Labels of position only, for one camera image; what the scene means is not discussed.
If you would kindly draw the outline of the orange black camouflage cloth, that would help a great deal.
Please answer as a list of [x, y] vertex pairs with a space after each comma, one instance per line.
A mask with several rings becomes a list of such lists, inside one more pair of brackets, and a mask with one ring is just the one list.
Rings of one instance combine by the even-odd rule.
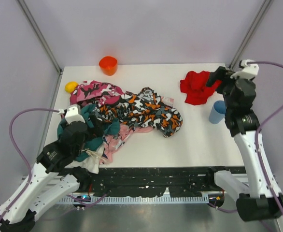
[[121, 94], [115, 103], [97, 105], [92, 113], [103, 122], [118, 119], [129, 127], [151, 127], [164, 137], [172, 136], [183, 124], [179, 111], [164, 104], [161, 96], [149, 87], [143, 88], [138, 94]]

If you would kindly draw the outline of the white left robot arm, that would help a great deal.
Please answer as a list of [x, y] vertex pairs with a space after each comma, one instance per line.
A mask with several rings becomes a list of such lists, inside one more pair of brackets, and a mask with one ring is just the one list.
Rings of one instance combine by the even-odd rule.
[[13, 195], [0, 205], [0, 231], [29, 232], [36, 221], [58, 200], [90, 186], [90, 173], [74, 167], [55, 186], [45, 186], [81, 154], [86, 142], [103, 135], [102, 126], [94, 115], [84, 119], [80, 114], [65, 116], [58, 139], [46, 145], [29, 174]]

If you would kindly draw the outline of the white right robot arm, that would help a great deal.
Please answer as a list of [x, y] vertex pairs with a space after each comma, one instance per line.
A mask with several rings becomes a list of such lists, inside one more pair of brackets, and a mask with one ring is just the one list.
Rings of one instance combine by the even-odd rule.
[[248, 184], [239, 181], [230, 171], [213, 173], [213, 183], [225, 190], [236, 202], [243, 221], [277, 219], [283, 216], [283, 193], [269, 166], [263, 146], [262, 124], [252, 110], [256, 97], [254, 78], [259, 61], [242, 60], [241, 70], [218, 67], [209, 76], [207, 86], [221, 84], [216, 92], [225, 103], [225, 124], [234, 139], [244, 163]]

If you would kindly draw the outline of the pink camouflage garment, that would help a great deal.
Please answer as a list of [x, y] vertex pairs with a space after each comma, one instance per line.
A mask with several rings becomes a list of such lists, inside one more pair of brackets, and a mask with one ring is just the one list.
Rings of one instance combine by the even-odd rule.
[[125, 92], [118, 86], [99, 81], [83, 81], [70, 95], [70, 104], [87, 105], [95, 101], [99, 107], [115, 104]]

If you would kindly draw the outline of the red cloth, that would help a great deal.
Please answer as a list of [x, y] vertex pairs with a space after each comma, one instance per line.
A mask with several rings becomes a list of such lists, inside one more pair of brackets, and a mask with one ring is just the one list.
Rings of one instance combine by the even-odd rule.
[[221, 81], [216, 81], [211, 87], [207, 87], [206, 83], [209, 79], [210, 72], [189, 71], [184, 80], [180, 81], [180, 91], [186, 93], [185, 103], [191, 105], [206, 104], [208, 98], [215, 92]]

